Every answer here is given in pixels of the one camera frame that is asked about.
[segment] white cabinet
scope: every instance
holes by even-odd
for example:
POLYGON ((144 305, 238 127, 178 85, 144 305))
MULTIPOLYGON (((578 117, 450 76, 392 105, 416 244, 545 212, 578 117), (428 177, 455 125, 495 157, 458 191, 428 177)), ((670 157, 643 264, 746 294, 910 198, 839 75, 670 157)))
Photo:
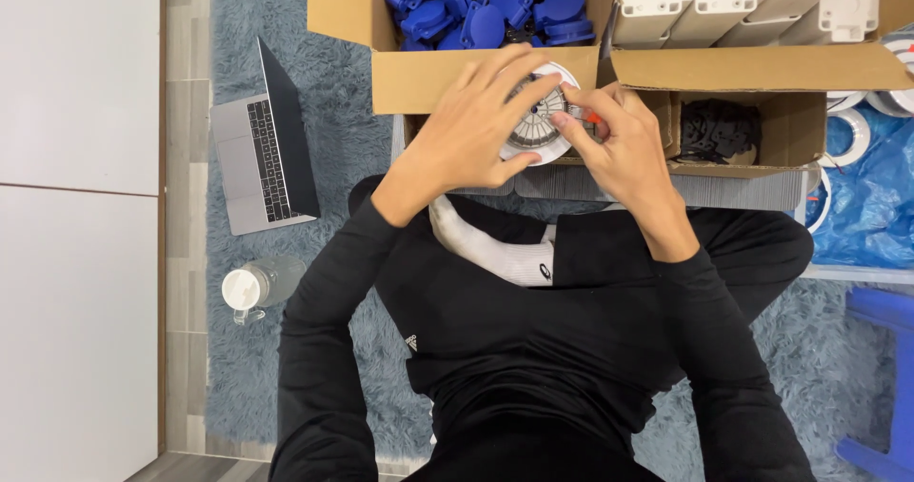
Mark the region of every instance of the white cabinet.
POLYGON ((159 0, 0 0, 0 184, 158 194, 159 0))
POLYGON ((0 480, 158 454, 157 198, 0 186, 0 480))

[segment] circular metal grille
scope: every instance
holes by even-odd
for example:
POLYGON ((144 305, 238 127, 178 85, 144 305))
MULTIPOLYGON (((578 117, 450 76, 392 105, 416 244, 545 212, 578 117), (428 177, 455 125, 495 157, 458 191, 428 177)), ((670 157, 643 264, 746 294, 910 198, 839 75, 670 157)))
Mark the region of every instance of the circular metal grille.
MULTIPOLYGON (((536 80, 539 76, 530 74, 527 79, 521 81, 517 87, 511 91, 509 99, 514 98, 520 93, 525 86, 536 80)), ((568 103, 565 100, 565 93, 558 87, 546 95, 543 100, 537 102, 533 107, 524 113, 520 122, 515 126, 514 131, 508 138, 508 142, 519 148, 540 148, 552 143, 559 136, 556 129, 549 122, 549 117, 559 111, 568 112, 568 103)))

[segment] fingernail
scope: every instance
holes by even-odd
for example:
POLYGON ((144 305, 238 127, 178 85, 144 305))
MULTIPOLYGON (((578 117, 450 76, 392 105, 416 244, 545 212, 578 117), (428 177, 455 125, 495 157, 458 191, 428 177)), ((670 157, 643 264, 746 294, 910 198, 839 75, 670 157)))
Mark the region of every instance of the fingernail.
POLYGON ((562 128, 568 121, 568 115, 564 113, 555 113, 549 118, 549 120, 552 121, 553 126, 562 128))

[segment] blue plastic stool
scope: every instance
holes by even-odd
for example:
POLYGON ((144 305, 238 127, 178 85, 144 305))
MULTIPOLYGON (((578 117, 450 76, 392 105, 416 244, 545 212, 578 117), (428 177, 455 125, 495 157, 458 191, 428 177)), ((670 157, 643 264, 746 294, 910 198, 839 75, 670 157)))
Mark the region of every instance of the blue plastic stool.
POLYGON ((914 482, 914 297, 857 288, 847 295, 851 315, 896 333, 895 414, 891 445, 879 453, 846 437, 835 453, 875 476, 892 482, 914 482))

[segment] laptop keyboard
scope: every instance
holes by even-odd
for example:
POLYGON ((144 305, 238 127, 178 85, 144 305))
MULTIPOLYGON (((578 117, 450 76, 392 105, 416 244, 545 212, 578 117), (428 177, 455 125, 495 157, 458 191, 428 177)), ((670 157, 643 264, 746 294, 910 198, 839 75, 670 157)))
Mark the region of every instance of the laptop keyboard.
POLYGON ((249 103, 248 119, 250 120, 250 135, 254 139, 254 151, 257 152, 260 189, 263 189, 263 207, 267 210, 267 221, 301 216, 289 208, 280 152, 276 146, 276 131, 273 130, 273 115, 269 110, 269 100, 249 103))

